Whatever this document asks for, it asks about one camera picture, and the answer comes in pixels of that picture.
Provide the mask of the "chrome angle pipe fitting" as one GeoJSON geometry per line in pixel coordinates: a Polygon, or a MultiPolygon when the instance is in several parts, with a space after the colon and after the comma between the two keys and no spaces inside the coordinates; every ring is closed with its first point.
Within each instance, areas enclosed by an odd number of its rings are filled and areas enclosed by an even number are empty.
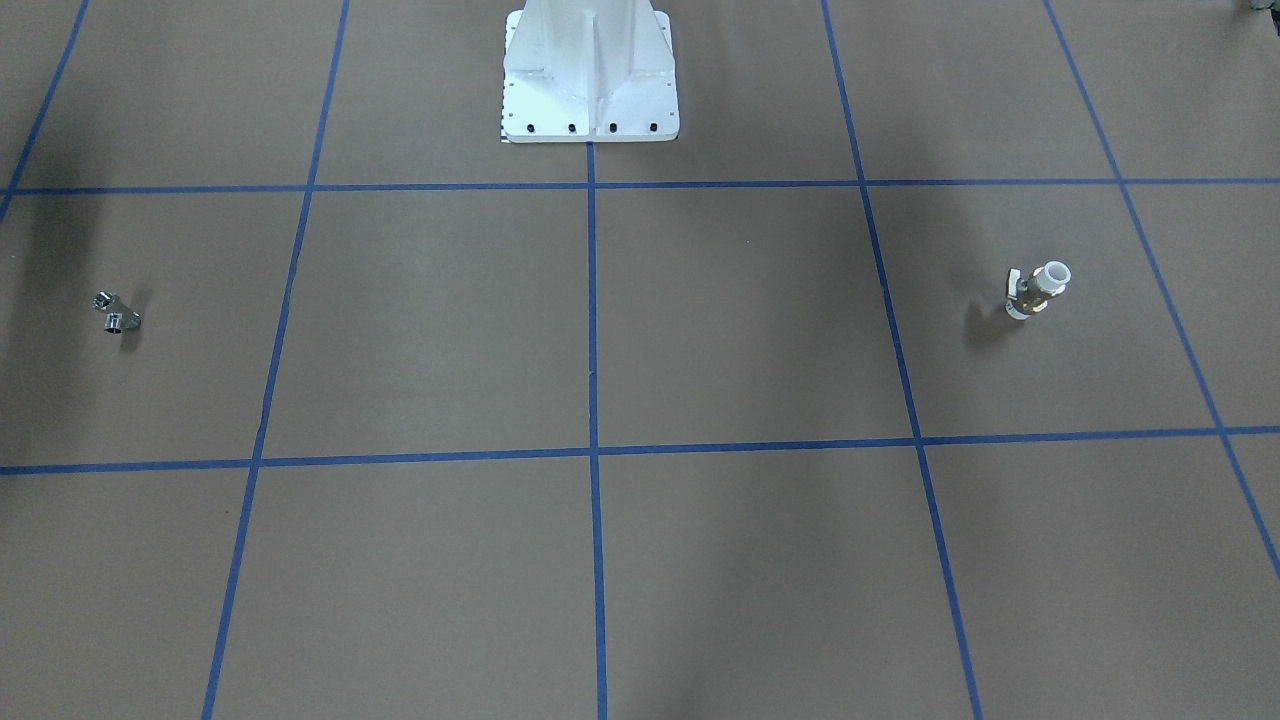
{"type": "Polygon", "coordinates": [[[104,331],[109,334],[137,331],[142,324],[142,315],[129,307],[118,293],[99,291],[92,297],[92,307],[104,315],[104,331]]]}

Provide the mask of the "white brass PPR valve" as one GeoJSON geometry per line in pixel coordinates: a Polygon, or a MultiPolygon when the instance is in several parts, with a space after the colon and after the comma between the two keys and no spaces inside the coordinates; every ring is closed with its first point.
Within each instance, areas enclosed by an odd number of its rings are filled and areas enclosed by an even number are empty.
{"type": "Polygon", "coordinates": [[[1042,313],[1052,299],[1064,293],[1073,278],[1068,264],[1052,260],[1030,274],[1018,268],[1007,273],[1005,311],[1014,320],[1024,322],[1042,313]]]}

